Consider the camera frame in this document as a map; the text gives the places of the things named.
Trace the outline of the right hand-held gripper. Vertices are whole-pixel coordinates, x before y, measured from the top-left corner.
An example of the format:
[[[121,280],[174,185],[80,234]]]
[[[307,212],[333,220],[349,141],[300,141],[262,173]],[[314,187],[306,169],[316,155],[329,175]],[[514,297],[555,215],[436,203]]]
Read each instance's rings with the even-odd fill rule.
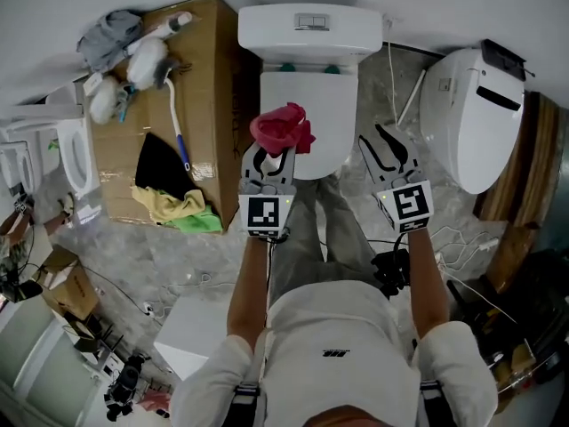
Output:
[[[396,161],[394,165],[384,164],[372,144],[363,135],[358,137],[358,147],[377,186],[379,208],[395,232],[404,234],[426,228],[434,205],[418,150],[395,125],[376,124],[375,129]]]

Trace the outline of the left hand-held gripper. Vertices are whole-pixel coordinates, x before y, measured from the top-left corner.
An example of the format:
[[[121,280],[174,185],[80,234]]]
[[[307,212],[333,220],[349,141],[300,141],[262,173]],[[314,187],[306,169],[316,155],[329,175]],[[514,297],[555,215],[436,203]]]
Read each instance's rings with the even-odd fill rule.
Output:
[[[264,174],[262,164],[267,155],[258,143],[243,154],[238,195],[241,220],[250,237],[283,239],[296,194],[292,183],[296,148],[285,149],[278,168]]]

